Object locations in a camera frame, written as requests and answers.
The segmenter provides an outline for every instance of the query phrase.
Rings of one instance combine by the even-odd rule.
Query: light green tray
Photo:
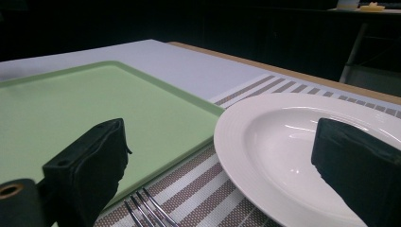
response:
[[[44,177],[42,166],[57,153],[94,125],[121,117],[133,154],[111,204],[211,142],[222,113],[117,61],[5,81],[0,183],[19,178],[37,183]]]

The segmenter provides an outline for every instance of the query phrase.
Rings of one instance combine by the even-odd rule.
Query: white plate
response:
[[[366,226],[310,163],[321,117],[401,148],[398,118],[332,97],[272,94],[224,112],[215,129],[218,158],[242,193],[285,226]]]

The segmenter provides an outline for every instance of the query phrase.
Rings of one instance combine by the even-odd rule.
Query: table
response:
[[[300,93],[331,96],[401,118],[401,98],[314,78],[197,48],[149,40],[56,56],[0,62],[0,80],[28,77],[95,61],[116,60],[228,108],[248,96]],[[222,169],[213,144],[145,185],[182,226],[280,226],[254,207]],[[132,226],[122,201],[95,226]]]

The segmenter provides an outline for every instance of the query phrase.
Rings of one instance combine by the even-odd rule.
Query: fork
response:
[[[141,195],[141,193],[139,191],[136,191],[135,192],[136,197],[139,199],[140,202],[142,202],[143,206],[145,206],[147,212],[142,208],[143,206],[141,206],[140,202],[138,202],[138,200],[133,195],[130,195],[130,199],[135,205],[136,209],[141,214],[142,219],[145,221],[147,226],[155,227],[154,225],[155,222],[157,223],[157,226],[161,227],[167,227],[167,226],[179,227],[179,225],[162,209],[159,203],[157,203],[157,201],[149,194],[149,192],[144,187],[142,188],[142,191],[144,191],[145,195],[147,195],[148,197],[148,200],[155,207],[155,211],[157,211],[158,214],[160,214],[160,216],[162,217],[160,218],[158,215],[156,215],[155,211],[153,211],[150,208],[150,206],[147,204],[147,201]],[[127,200],[124,200],[124,204],[128,212],[130,213],[130,216],[132,217],[133,221],[135,222],[136,226],[144,227],[144,225],[140,222],[140,218],[137,215],[135,215]]]

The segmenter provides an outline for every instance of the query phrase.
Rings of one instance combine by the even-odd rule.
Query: gray striped placemat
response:
[[[246,97],[271,93],[330,96],[401,118],[399,105],[277,74],[262,75],[211,101],[228,108]],[[252,205],[230,181],[213,144],[154,179],[146,188],[181,226],[280,226]],[[122,202],[105,211],[95,224],[133,225]]]

